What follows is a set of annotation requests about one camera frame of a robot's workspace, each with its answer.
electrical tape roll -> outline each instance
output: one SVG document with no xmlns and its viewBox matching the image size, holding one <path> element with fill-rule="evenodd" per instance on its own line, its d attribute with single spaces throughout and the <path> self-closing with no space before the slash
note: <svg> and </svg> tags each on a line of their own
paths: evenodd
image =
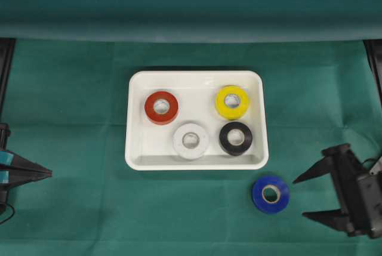
<svg viewBox="0 0 382 256">
<path fill-rule="evenodd" d="M 192 143 L 186 143 L 186 139 L 193 140 Z M 175 131 L 172 142 L 174 150 L 185 159 L 198 159 L 204 155 L 210 144 L 210 138 L 206 130 L 193 123 L 180 126 Z"/>
<path fill-rule="evenodd" d="M 235 96 L 239 103 L 237 106 L 229 106 L 226 104 L 227 96 Z M 223 87 L 215 99 L 215 107 L 218 113 L 228 119 L 235 120 L 241 118 L 248 110 L 249 98 L 247 93 L 238 86 L 225 86 Z"/>
<path fill-rule="evenodd" d="M 276 191 L 277 198 L 270 202 L 264 196 L 264 191 L 271 188 Z M 289 202 L 289 188 L 279 177 L 265 176 L 259 178 L 252 187 L 252 200 L 255 206 L 266 214 L 275 214 L 284 210 Z"/>
<path fill-rule="evenodd" d="M 244 135 L 244 140 L 239 145 L 234 145 L 230 143 L 228 139 L 228 134 L 233 129 L 240 130 Z M 221 148 L 231 156 L 239 156 L 245 153 L 251 147 L 252 140 L 253 137 L 251 130 L 246 125 L 240 122 L 231 122 L 225 124 L 224 127 L 221 128 L 219 133 L 219 142 Z"/>
<path fill-rule="evenodd" d="M 169 108 L 165 113 L 157 113 L 154 109 L 155 102 L 158 100 L 168 102 Z M 157 125 L 166 125 L 171 123 L 178 115 L 178 101 L 174 95 L 166 91 L 158 91 L 146 99 L 144 103 L 144 111 L 150 121 Z"/>
</svg>

yellow tape roll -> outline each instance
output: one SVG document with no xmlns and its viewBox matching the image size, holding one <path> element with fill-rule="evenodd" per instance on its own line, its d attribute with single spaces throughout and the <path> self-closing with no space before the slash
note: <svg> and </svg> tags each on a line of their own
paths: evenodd
<svg viewBox="0 0 382 256">
<path fill-rule="evenodd" d="M 241 118 L 247 111 L 249 98 L 242 88 L 225 86 L 217 94 L 215 106 L 222 117 L 235 120 Z"/>
</svg>

green cloth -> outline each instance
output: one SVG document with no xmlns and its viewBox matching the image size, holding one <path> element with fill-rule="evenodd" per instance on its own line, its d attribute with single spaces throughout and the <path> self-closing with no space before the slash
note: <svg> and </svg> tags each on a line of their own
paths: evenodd
<svg viewBox="0 0 382 256">
<path fill-rule="evenodd" d="M 127 84 L 147 69 L 248 69 L 264 83 L 270 158 L 258 171 L 139 172 L 124 158 Z M 301 216 L 339 207 L 329 176 L 292 185 L 326 147 L 377 157 L 382 114 L 361 42 L 134 44 L 18 40 L 2 121 L 8 149 L 53 170 L 14 189 L 3 255 L 377 255 Z M 287 208 L 250 188 L 282 177 Z"/>
<path fill-rule="evenodd" d="M 0 36 L 145 42 L 382 37 L 380 0 L 0 0 Z"/>
</svg>

black tape roll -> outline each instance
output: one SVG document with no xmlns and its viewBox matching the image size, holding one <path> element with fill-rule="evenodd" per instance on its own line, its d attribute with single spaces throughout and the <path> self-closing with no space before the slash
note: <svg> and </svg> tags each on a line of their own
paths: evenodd
<svg viewBox="0 0 382 256">
<path fill-rule="evenodd" d="M 231 144 L 228 140 L 228 133 L 231 132 L 231 130 L 233 129 L 238 129 L 242 131 L 242 133 L 244 134 L 244 141 L 237 146 L 235 146 L 234 144 Z M 220 141 L 221 148 L 226 153 L 230 154 L 231 156 L 239 156 L 239 155 L 242 155 L 251 146 L 252 132 L 243 123 L 231 122 L 221 128 L 219 133 L 219 141 Z"/>
</svg>

white tape roll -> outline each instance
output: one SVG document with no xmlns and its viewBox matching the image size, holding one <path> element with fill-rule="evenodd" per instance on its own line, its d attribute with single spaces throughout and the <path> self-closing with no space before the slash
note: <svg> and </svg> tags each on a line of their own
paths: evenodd
<svg viewBox="0 0 382 256">
<path fill-rule="evenodd" d="M 185 159 L 198 159 L 208 148 L 210 138 L 204 128 L 188 123 L 180 126 L 172 138 L 175 151 Z"/>
</svg>

